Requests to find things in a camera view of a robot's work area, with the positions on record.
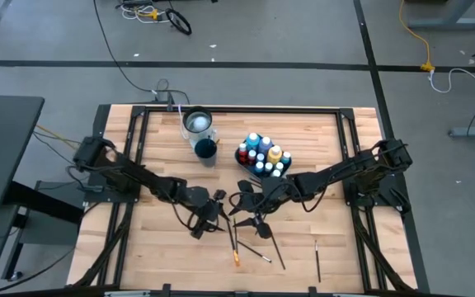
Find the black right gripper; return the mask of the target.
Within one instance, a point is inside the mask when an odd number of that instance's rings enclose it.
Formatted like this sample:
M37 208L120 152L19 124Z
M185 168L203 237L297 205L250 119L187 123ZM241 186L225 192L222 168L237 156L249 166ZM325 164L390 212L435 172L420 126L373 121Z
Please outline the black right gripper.
M252 226L261 238L271 238L273 233L265 221L265 216L274 213L290 200L292 185L282 177L264 178L261 181L261 191L258 192L254 192L250 181L241 180L237 184L240 191L228 198L233 207L228 214L235 215L237 212L246 211L251 213L252 217L235 223L234 227Z

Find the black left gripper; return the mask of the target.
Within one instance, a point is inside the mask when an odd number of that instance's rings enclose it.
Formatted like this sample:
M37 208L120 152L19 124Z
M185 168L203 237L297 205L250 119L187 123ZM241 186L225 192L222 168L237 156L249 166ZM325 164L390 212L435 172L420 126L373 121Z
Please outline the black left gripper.
M197 216L197 221L190 231L193 238L200 239L204 233L223 231L219 227L219 216L224 220L229 220L224 211L223 198L226 196L225 190L217 190L212 197L206 188L192 188L192 200L194 205L193 215Z

